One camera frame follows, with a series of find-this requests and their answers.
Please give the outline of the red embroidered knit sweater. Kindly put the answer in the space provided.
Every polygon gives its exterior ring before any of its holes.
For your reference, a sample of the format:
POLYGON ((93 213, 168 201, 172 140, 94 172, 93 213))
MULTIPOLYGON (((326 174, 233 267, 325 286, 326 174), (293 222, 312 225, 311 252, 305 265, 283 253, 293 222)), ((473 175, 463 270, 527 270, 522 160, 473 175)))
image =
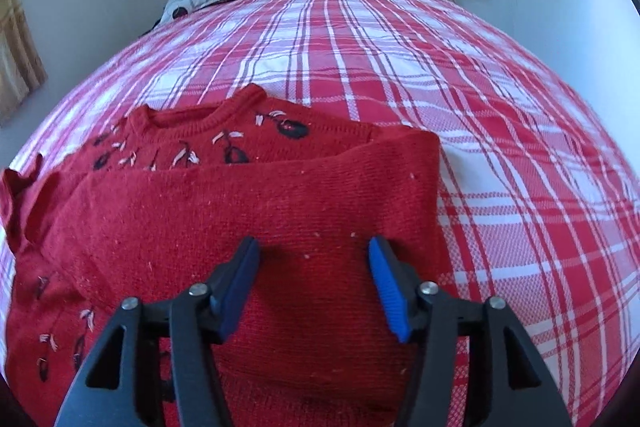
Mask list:
POLYGON ((424 277, 437 258, 439 141, 248 86, 214 105, 140 106, 60 165, 1 175, 15 257, 6 377, 40 426, 122 299, 202 281, 246 236, 260 267, 215 351, 240 426, 388 426, 411 351, 387 329, 373 236, 424 277))

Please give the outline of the beige curtain at left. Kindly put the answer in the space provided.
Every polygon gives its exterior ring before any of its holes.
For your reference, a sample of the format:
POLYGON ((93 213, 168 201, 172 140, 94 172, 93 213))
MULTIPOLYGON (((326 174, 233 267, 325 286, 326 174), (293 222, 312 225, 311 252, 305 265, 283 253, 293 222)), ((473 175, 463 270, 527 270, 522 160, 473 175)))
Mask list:
POLYGON ((1 0, 0 38, 0 120, 5 124, 48 75, 21 0, 1 0))

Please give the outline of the red plaid bed sheet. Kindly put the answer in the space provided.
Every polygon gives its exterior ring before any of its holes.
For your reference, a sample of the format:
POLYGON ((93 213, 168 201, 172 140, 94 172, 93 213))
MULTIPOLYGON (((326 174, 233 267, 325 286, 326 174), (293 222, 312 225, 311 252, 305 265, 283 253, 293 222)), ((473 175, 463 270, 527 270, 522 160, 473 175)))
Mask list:
POLYGON ((434 277, 509 303, 574 424, 611 400, 639 348, 639 181, 579 95, 446 0, 239 0, 157 28, 81 83, 12 161, 54 168, 140 106, 248 87, 439 141, 434 277))

